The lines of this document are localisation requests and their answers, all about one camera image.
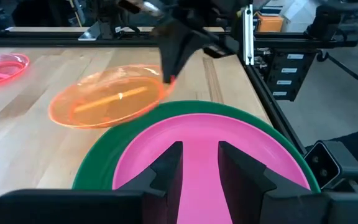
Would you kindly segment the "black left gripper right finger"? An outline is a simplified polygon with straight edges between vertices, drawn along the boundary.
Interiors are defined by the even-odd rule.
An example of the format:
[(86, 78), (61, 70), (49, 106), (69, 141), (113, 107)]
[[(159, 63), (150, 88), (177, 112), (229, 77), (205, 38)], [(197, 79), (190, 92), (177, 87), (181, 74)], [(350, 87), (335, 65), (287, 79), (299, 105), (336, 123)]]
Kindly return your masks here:
[(314, 193), (226, 141), (218, 166), (233, 224), (358, 224), (358, 193)]

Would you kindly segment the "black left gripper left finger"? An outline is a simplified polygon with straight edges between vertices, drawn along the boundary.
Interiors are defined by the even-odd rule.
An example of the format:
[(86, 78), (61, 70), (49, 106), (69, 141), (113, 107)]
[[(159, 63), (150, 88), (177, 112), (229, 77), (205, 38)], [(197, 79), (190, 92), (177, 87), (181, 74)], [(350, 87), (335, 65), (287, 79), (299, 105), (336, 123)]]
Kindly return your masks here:
[(176, 224), (183, 144), (117, 190), (24, 189), (0, 196), (0, 224)]

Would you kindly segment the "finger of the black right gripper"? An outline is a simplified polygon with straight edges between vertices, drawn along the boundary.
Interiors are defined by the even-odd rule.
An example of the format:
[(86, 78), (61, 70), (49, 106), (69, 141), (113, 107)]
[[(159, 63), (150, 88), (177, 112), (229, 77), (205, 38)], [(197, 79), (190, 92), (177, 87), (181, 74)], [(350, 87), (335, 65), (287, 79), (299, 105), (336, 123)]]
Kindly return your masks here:
[(210, 43), (210, 38), (208, 32), (202, 26), (188, 26), (179, 23), (178, 31), (181, 34), (178, 51), (178, 71), (181, 71), (195, 51)]
[(181, 34), (177, 23), (162, 24), (157, 27), (157, 42), (161, 57), (163, 82), (171, 83), (178, 75)]

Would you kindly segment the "large dark green plastic plate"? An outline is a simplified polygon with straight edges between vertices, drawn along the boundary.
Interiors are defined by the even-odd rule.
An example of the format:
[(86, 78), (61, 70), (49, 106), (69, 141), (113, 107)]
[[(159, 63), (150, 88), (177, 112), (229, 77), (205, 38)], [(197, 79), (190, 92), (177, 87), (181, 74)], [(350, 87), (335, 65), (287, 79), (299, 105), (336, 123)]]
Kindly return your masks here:
[(256, 116), (240, 109), (209, 101), (173, 101), (163, 103), (148, 114), (134, 121), (107, 130), (89, 150), (76, 174), (74, 189), (110, 189), (113, 184), (113, 173), (119, 157), (126, 146), (149, 126), (178, 115), (193, 113), (211, 113), (236, 118), (260, 129), (278, 141), (300, 165), (311, 190), (319, 192), (320, 187), (311, 169), (298, 149), (273, 126)]

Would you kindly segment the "translucent orange plastic plate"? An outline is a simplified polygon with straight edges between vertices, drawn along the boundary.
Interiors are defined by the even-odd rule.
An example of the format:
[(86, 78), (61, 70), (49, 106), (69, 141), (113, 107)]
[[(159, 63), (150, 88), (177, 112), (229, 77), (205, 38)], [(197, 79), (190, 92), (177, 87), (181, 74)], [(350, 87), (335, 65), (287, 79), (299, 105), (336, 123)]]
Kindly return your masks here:
[(116, 126), (156, 108), (175, 88), (163, 82), (160, 66), (121, 65), (82, 78), (49, 104), (48, 116), (62, 126), (98, 129)]

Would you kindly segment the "pink opaque plastic plate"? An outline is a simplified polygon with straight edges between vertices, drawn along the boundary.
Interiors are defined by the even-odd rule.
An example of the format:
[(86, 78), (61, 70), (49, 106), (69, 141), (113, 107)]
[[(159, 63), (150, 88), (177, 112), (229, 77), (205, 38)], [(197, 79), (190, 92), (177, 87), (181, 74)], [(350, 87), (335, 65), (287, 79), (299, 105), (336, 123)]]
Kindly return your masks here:
[(218, 171), (218, 143), (226, 141), (269, 169), (310, 187), (293, 156), (255, 126), (218, 114), (184, 114), (160, 121), (136, 136), (117, 163), (114, 190), (140, 174), (174, 142), (183, 143), (178, 224), (232, 224)]

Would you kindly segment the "translucent red plastic plate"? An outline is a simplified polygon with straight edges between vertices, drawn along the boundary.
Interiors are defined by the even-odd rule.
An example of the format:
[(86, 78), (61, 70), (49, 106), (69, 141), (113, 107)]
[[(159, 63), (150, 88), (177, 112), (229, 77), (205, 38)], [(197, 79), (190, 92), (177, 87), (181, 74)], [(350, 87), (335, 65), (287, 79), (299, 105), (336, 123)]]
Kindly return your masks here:
[(24, 54), (0, 54), (0, 86), (19, 77), (30, 64)]

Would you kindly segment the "orange box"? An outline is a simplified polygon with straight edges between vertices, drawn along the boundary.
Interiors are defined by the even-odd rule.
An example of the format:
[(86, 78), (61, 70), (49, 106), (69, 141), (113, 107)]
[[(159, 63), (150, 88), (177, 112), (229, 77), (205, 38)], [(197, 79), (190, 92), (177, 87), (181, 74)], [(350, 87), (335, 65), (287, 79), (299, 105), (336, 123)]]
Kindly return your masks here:
[(261, 16), (257, 15), (258, 32), (281, 32), (284, 19), (281, 16)]

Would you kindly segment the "white cardboard box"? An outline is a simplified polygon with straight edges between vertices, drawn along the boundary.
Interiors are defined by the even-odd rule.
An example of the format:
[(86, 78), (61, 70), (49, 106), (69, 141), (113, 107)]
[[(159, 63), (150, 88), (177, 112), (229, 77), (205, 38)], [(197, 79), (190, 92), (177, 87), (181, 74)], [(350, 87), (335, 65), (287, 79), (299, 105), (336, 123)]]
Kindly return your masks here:
[(288, 20), (313, 19), (316, 3), (312, 0), (288, 0), (283, 8), (282, 16)]

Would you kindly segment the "black box with white labels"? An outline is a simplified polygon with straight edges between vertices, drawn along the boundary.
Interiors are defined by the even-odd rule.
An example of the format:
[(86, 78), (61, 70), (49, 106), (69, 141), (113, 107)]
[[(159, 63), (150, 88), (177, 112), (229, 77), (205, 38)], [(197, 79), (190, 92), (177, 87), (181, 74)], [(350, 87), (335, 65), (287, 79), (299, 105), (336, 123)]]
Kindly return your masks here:
[(276, 100), (295, 100), (316, 54), (310, 49), (273, 49), (264, 81)]

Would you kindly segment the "black wheeled cart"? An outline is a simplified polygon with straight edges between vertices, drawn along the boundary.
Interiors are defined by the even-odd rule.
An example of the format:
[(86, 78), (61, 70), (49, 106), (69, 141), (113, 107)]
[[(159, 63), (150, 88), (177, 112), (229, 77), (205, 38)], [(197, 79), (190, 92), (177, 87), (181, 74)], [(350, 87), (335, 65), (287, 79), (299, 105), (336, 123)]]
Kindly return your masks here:
[(312, 39), (329, 42), (335, 35), (347, 42), (358, 35), (358, 0), (314, 0), (319, 6), (313, 23), (305, 30)]

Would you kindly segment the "silver aluminium post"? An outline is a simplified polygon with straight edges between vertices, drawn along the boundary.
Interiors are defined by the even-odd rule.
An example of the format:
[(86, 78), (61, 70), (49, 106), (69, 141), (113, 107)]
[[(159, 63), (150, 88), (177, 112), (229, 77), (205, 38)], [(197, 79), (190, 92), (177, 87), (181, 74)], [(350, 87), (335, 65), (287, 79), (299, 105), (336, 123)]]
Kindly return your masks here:
[(253, 5), (248, 4), (242, 11), (243, 58), (246, 65), (254, 65)]

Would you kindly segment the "silver metal bracket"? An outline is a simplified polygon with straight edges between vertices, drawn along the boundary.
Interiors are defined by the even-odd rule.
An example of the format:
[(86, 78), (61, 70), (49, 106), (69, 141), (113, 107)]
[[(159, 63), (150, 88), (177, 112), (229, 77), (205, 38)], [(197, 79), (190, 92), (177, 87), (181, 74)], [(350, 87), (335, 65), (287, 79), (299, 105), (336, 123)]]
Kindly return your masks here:
[(95, 22), (91, 27), (87, 28), (85, 32), (83, 32), (78, 40), (79, 41), (95, 41), (100, 36), (101, 31), (99, 28), (99, 22)]

